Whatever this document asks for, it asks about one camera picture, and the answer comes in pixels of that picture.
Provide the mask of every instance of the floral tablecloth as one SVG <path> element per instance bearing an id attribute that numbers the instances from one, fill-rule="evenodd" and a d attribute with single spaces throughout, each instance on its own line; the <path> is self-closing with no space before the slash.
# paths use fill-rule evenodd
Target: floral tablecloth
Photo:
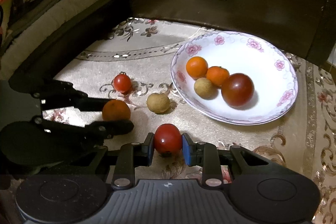
<path id="1" fill-rule="evenodd" d="M 188 39 L 213 31 L 204 27 L 131 18 L 113 28 L 105 40 L 96 41 L 70 62 L 57 80 L 91 97 L 118 98 L 129 104 L 134 130 L 105 141 L 109 149 L 128 142 L 143 142 L 148 132 L 162 123 L 173 123 L 194 141 L 206 141 L 221 149 L 238 144 L 266 156 L 312 179 L 321 192 L 315 223 L 334 223 L 336 218 L 336 88 L 331 75 L 311 63 L 286 53 L 292 63 L 299 92 L 292 109 L 280 119 L 257 126 L 235 126 L 210 119 L 187 105 L 171 82 L 170 63 L 174 53 Z M 133 80 L 134 92 L 117 93 L 111 81 L 121 71 Z M 165 92 L 170 110 L 154 114 L 146 107 L 147 96 Z M 46 119 L 84 126 L 101 120 L 101 112 L 80 112 L 74 108 L 50 110 Z M 187 167 L 182 155 L 162 158 L 155 153 L 152 166 L 137 167 L 136 179 L 199 178 L 200 167 Z M 0 201 L 13 223 L 19 223 L 13 200 L 19 181 L 0 191 Z"/>

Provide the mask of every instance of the crosshair logo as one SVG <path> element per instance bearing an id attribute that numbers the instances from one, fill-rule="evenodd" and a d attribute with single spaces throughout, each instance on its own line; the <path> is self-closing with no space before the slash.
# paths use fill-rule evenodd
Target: crosshair logo
<path id="1" fill-rule="evenodd" d="M 172 187 L 173 184 L 167 181 L 165 184 L 163 184 L 163 186 L 169 188 L 169 187 Z"/>

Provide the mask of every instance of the white plate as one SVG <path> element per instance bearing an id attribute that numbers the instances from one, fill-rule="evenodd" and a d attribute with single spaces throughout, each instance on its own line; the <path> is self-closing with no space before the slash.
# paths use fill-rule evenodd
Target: white plate
<path id="1" fill-rule="evenodd" d="M 212 100 L 204 100 L 194 91 L 194 79 L 185 70 L 187 61 L 201 56 L 208 66 L 221 66 L 230 74 L 251 77 L 255 92 L 240 109 L 224 102 L 220 89 Z M 192 107 L 218 121 L 239 125 L 271 122 L 283 116 L 294 104 L 298 84 L 293 66 L 286 56 L 269 42 L 246 33 L 217 31 L 185 43 L 171 63 L 173 83 Z"/>

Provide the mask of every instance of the black circular cap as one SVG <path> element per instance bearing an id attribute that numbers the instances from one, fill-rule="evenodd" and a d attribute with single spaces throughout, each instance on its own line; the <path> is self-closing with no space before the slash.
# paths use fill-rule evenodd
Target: black circular cap
<path id="1" fill-rule="evenodd" d="M 18 187 L 16 204 L 26 219 L 73 223 L 94 214 L 107 197 L 95 175 L 34 175 Z"/>
<path id="2" fill-rule="evenodd" d="M 294 223 L 311 220 L 320 192 L 308 178 L 293 174 L 240 175 L 229 188 L 236 209 L 257 222 Z"/>
<path id="3" fill-rule="evenodd" d="M 258 192 L 264 198 L 274 201 L 289 200 L 296 194 L 296 187 L 283 179 L 268 179 L 258 184 Z"/>

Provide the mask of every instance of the small orange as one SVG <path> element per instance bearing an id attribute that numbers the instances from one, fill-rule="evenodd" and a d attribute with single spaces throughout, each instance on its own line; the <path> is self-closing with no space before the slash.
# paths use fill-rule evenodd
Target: small orange
<path id="1" fill-rule="evenodd" d="M 124 101 L 113 99 L 104 105 L 102 116 L 104 121 L 129 120 L 131 110 Z"/>
<path id="2" fill-rule="evenodd" d="M 230 76 L 227 69 L 213 66 L 207 71 L 206 78 L 216 86 L 222 86 L 223 82 Z"/>
<path id="3" fill-rule="evenodd" d="M 204 58 L 195 56 L 188 60 L 185 65 L 187 73 L 194 79 L 204 77 L 208 70 L 208 63 Z"/>

